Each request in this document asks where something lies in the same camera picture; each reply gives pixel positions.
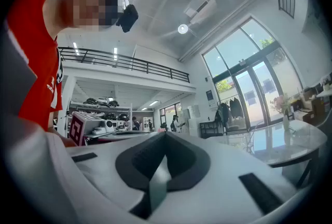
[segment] person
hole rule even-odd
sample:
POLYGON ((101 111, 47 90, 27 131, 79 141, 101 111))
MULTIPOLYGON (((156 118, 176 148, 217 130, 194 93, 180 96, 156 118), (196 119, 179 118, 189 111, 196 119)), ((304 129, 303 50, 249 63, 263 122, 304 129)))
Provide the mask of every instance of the person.
POLYGON ((68 27, 97 30, 110 27, 118 19, 118 4, 115 7, 113 4, 114 0, 15 0, 8 12, 5 30, 37 77, 19 117, 59 135, 65 146, 75 144, 53 128, 53 117, 62 110, 63 67, 57 35, 68 27))
POLYGON ((186 123, 181 123, 179 124, 178 121, 178 116, 177 115, 173 115, 173 121, 171 123, 171 129, 172 129, 172 132, 176 132, 177 131, 177 128, 180 128, 182 126, 184 126, 186 123))
POLYGON ((148 121, 148 125, 149 125, 149 130, 150 130, 150 132, 152 132, 152 123, 151 123, 151 120, 148 119, 147 121, 148 121))
POLYGON ((133 131, 139 131, 140 130, 140 123, 136 120, 136 117, 133 116, 133 131))

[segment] wall sign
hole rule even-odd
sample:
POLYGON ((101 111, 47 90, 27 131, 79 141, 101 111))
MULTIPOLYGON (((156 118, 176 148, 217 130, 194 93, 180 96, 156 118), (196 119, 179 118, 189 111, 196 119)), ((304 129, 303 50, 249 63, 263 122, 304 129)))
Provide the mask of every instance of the wall sign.
POLYGON ((207 97, 207 101, 209 102, 209 106, 211 106, 212 104, 215 104, 211 90, 206 92, 206 97, 207 97))

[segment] red shirt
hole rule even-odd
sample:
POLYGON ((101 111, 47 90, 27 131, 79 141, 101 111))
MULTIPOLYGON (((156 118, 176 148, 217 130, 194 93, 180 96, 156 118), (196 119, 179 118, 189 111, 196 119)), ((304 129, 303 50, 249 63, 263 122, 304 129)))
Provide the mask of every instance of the red shirt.
POLYGON ((11 40, 29 60, 36 74, 33 84, 22 104, 19 117, 38 123, 47 130, 49 115, 62 110, 62 65, 58 44, 48 34, 43 17, 45 0, 15 0, 7 23, 11 40))

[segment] black headset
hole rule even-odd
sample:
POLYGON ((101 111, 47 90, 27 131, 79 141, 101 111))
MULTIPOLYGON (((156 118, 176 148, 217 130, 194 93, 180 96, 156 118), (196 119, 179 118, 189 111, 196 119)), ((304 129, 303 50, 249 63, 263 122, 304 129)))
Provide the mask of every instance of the black headset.
POLYGON ((125 6, 123 13, 118 12, 118 10, 115 9, 118 7, 118 3, 115 4, 114 1, 110 1, 111 4, 106 5, 105 19, 101 21, 100 26, 106 29, 116 24, 117 26, 121 26, 123 32, 128 32, 139 18, 136 8, 133 5, 128 5, 125 6))

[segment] desk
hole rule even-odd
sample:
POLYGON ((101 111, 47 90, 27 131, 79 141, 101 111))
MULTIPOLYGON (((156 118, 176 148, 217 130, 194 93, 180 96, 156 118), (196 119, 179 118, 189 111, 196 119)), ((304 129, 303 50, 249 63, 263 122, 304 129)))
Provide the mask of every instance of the desk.
POLYGON ((252 138, 253 132, 250 132, 210 137, 208 140, 237 147, 271 167, 284 167, 311 160, 298 182, 298 186, 301 186, 309 171, 309 180, 312 180, 319 147, 326 143, 327 136, 318 128, 302 121, 291 121, 289 126, 295 132, 285 131, 283 123, 278 123, 256 130, 252 138))
POLYGON ((329 90, 322 91, 316 97, 329 97, 329 96, 332 96, 332 88, 330 88, 329 90))

